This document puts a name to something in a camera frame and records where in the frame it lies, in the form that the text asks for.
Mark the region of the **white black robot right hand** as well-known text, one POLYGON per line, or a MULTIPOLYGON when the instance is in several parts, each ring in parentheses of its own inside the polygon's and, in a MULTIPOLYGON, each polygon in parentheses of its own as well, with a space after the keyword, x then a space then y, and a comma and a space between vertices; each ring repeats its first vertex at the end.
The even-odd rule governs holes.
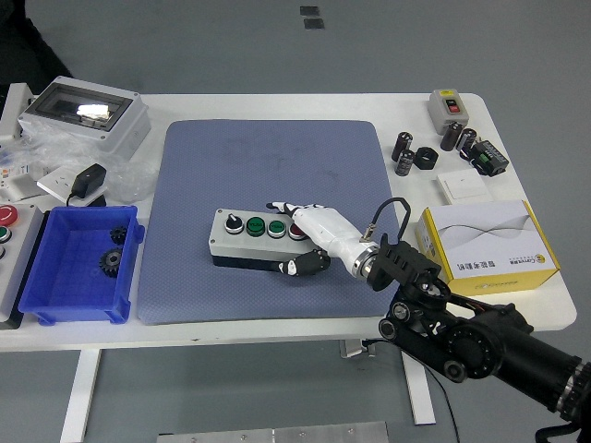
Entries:
POLYGON ((318 204, 296 205, 271 202, 270 210, 288 215, 295 225, 329 257, 339 258, 347 271, 359 280, 366 280, 378 254, 378 245, 371 240, 377 223, 372 221, 361 233, 334 208, 318 204))

